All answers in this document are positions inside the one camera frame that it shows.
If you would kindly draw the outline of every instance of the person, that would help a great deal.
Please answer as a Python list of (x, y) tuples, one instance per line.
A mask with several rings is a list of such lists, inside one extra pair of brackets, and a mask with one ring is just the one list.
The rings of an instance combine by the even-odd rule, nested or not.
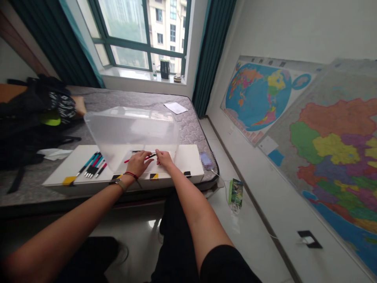
[[(156, 149), (157, 164), (171, 175), (176, 191), (167, 198), (164, 235), (152, 282), (260, 282), (223, 229), (203, 194)], [(2, 261), (11, 282), (107, 282), (103, 273), (117, 257), (112, 237), (89, 237), (104, 214), (153, 161), (134, 154), (118, 184), (111, 184), (36, 234)]]

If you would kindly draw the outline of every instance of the power outlet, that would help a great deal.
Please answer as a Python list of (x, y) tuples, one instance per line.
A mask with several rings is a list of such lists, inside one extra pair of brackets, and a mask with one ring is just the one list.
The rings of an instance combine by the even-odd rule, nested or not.
[(233, 125), (233, 126), (231, 126), (231, 127), (229, 128), (229, 130), (228, 130), (228, 134), (232, 134), (232, 133), (233, 133), (233, 131), (234, 131), (234, 125)]

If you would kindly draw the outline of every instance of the teal curtain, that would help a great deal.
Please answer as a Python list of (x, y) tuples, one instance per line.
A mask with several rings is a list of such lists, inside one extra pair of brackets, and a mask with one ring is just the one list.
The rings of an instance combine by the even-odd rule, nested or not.
[(9, 2), (61, 81), (68, 85), (104, 88), (102, 77), (64, 1), (60, 3), (58, 0), (9, 0)]
[(199, 118), (205, 116), (208, 107), (235, 5), (236, 0), (208, 0), (206, 23), (192, 97)]

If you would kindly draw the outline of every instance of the forearm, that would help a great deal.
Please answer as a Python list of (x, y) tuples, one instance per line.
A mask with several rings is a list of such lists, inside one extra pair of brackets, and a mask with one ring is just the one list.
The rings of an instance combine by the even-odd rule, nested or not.
[(233, 243), (202, 192), (176, 166), (168, 168), (168, 172), (176, 186), (191, 231), (200, 271), (204, 258), (214, 247), (222, 244), (233, 246)]
[(4, 261), (9, 279), (53, 281), (122, 193), (110, 185), (35, 235)]

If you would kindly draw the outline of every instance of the windowsill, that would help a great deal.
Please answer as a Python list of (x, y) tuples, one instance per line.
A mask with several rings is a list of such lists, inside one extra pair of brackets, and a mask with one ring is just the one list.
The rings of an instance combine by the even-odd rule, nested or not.
[(168, 83), (168, 84), (186, 86), (185, 78), (182, 78), (181, 83), (176, 83), (174, 82), (174, 75), (171, 75), (171, 74), (169, 75), (169, 79), (162, 79), (160, 73), (157, 73), (157, 77), (154, 77), (152, 72), (120, 68), (120, 67), (111, 67), (106, 70), (102, 70), (100, 71), (100, 74), (102, 76), (109, 76), (109, 77), (121, 77), (121, 78), (141, 80), (141, 81), (151, 81), (151, 82), (156, 82), (156, 83)]

